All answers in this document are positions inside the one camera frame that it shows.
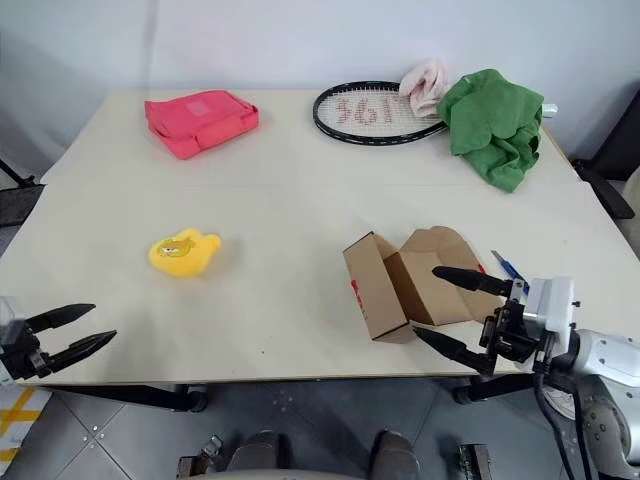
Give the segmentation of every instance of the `yellow rubber duck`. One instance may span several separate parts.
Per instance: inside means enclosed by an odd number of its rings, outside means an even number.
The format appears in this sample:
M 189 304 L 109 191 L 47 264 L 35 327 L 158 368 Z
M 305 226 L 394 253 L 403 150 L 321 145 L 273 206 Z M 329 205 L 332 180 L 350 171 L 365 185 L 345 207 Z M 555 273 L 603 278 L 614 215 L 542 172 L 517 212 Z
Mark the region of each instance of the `yellow rubber duck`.
M 149 261 L 174 277 L 193 277 L 207 268 L 221 244 L 217 235 L 203 235 L 195 228 L 186 228 L 154 243 L 149 249 Z

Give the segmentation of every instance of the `green cloth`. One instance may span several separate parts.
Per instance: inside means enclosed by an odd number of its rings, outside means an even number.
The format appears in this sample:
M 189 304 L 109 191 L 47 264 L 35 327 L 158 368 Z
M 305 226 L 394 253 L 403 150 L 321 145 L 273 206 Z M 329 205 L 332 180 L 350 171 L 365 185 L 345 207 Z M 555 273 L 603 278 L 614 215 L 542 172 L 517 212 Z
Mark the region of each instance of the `green cloth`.
M 438 105 L 451 130 L 451 153 L 491 185 L 513 192 L 538 160 L 542 100 L 497 70 L 465 75 Z

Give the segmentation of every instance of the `pink towel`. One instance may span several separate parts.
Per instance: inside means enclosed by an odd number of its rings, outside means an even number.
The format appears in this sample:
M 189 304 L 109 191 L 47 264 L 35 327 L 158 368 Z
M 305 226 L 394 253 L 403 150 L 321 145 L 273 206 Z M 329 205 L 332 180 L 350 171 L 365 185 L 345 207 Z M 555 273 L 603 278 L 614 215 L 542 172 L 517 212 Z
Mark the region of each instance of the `pink towel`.
M 446 65 L 438 58 L 430 58 L 404 76 L 399 93 L 409 97 L 416 117 L 426 117 L 437 114 L 438 103 L 450 88 Z
M 224 90 L 144 102 L 149 130 L 186 160 L 258 126 L 258 109 Z

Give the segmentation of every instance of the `open cardboard box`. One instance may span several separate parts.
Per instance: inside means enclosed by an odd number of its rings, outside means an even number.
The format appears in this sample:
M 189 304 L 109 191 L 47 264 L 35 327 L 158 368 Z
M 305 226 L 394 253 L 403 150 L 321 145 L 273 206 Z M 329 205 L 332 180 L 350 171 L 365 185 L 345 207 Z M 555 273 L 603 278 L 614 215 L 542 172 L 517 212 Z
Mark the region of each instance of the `open cardboard box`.
M 439 265 L 477 270 L 480 264 L 469 244 L 448 227 L 416 230 L 400 249 L 370 232 L 348 247 L 344 258 L 374 340 L 411 340 L 409 320 L 482 322 L 501 306 L 493 295 L 458 288 L 431 273 Z

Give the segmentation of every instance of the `table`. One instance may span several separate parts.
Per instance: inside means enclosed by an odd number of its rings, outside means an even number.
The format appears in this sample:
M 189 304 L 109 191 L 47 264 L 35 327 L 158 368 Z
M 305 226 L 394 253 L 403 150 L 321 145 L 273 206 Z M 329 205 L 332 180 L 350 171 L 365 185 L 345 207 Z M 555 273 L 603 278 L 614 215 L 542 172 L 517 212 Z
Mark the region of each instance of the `table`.
M 98 305 L 71 332 L 44 332 L 49 351 L 97 331 L 118 336 L 38 383 L 467 374 L 418 340 L 371 341 L 341 254 L 369 230 L 401 243 L 438 224 L 458 230 L 494 275 L 504 274 L 490 249 L 528 278 L 572 276 L 579 327 L 640 338 L 632 301 L 640 264 L 547 137 L 539 165 L 510 195 L 451 158 L 446 134 L 400 147 L 345 145 L 308 118 L 317 92 L 238 93 L 262 108 L 264 125 L 190 162 L 168 157 L 142 127 L 128 131 L 135 108 L 125 99 L 135 94 L 116 93 L 47 174 L 0 259 L 0 291 L 18 296 L 27 314 Z M 207 272 L 174 279 L 152 269 L 149 245 L 186 226 L 222 237 Z M 470 347 L 480 330 L 443 327 Z

